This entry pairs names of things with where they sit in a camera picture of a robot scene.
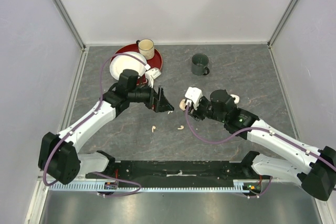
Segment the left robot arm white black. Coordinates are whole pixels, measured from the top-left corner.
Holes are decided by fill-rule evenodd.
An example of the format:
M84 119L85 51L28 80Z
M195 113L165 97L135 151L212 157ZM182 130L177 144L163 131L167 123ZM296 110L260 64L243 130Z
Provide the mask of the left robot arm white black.
M53 134L46 133L41 142L38 167L43 171L45 185L51 186L47 176L64 185L77 176L97 172L103 178L115 173L114 157L104 151L80 154L84 144L104 125L118 117L130 103L143 103L156 113L174 111L164 95L162 87L155 90L145 84L137 84L138 73L125 69L118 82L101 95L94 107L73 125Z

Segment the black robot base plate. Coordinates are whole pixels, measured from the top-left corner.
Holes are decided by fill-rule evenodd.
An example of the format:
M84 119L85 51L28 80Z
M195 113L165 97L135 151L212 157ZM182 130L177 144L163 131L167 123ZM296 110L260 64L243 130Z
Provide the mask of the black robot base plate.
M217 185L216 179L263 180L251 167L258 152L250 151L242 161L117 161L109 156L109 164L102 174L136 183L168 183L190 185Z

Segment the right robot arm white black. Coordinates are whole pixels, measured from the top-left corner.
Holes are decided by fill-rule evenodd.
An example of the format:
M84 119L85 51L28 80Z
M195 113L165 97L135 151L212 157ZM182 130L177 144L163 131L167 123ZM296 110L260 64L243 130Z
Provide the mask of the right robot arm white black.
M185 94L185 117L195 120L211 119L223 123L230 136L239 136L259 144L281 158L271 158L257 152L246 156L240 166L248 179L258 175L280 178L300 186L310 196L327 201L335 191L335 150L320 149L300 142L267 124L257 115L237 107L237 99L226 90L215 90L210 98L201 89L189 87Z

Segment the beige earbud charging case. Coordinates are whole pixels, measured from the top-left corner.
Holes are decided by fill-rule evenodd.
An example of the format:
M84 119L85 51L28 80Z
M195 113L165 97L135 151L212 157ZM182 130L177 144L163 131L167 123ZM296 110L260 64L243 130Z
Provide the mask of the beige earbud charging case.
M182 111L185 111L185 110L186 110L186 107L187 107L187 105L186 105L186 100L185 100L185 99L181 100L180 103L179 103L179 108L180 108Z

